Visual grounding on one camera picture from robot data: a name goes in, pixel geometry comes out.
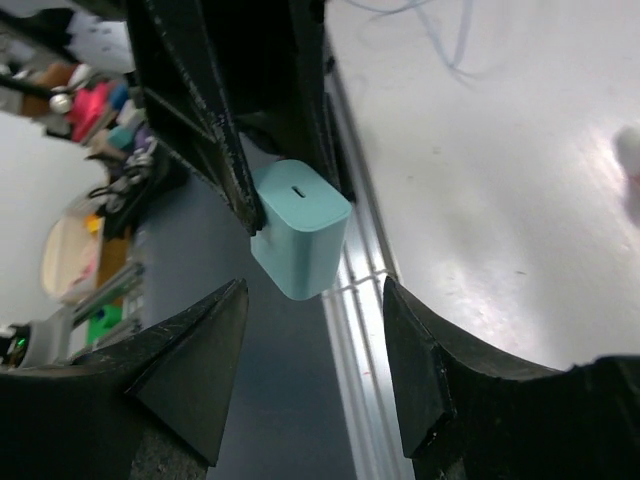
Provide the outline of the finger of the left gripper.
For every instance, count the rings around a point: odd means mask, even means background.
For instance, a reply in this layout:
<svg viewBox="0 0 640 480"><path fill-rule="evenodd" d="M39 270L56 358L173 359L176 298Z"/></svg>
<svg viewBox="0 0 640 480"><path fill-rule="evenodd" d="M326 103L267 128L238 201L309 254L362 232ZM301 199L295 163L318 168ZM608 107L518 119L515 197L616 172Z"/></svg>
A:
<svg viewBox="0 0 640 480"><path fill-rule="evenodd" d="M355 197L325 81L335 58L323 1L207 1L204 20L231 111L262 150L303 161Z"/></svg>
<svg viewBox="0 0 640 480"><path fill-rule="evenodd" d="M160 144L225 201L249 235L265 224L198 1L129 1L135 76Z"/></svg>

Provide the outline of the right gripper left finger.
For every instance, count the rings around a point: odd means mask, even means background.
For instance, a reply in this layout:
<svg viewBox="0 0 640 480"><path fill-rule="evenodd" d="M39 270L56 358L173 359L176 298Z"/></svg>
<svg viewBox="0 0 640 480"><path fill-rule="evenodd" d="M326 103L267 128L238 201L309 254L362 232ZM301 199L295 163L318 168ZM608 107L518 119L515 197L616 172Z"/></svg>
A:
<svg viewBox="0 0 640 480"><path fill-rule="evenodd" d="M233 280L73 361L1 374L5 479L202 479L219 458L248 315Z"/></svg>

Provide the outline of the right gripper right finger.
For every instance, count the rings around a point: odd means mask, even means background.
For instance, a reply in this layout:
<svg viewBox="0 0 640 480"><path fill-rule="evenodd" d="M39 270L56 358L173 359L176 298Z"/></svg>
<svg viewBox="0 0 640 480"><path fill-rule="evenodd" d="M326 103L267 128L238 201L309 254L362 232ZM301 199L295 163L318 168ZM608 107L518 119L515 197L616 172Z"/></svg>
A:
<svg viewBox="0 0 640 480"><path fill-rule="evenodd" d="M404 455L419 479L635 479L639 360L555 370L440 317L395 279L383 317Z"/></svg>

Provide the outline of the teal plug adapter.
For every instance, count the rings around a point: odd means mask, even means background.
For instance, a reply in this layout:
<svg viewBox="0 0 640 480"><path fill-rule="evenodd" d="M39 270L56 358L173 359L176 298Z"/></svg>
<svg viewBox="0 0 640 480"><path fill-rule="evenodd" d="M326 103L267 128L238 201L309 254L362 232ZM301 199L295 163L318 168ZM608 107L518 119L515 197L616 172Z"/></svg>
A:
<svg viewBox="0 0 640 480"><path fill-rule="evenodd" d="M266 223L251 253L280 291L296 301L335 280L351 203L307 164L276 161L253 172Z"/></svg>

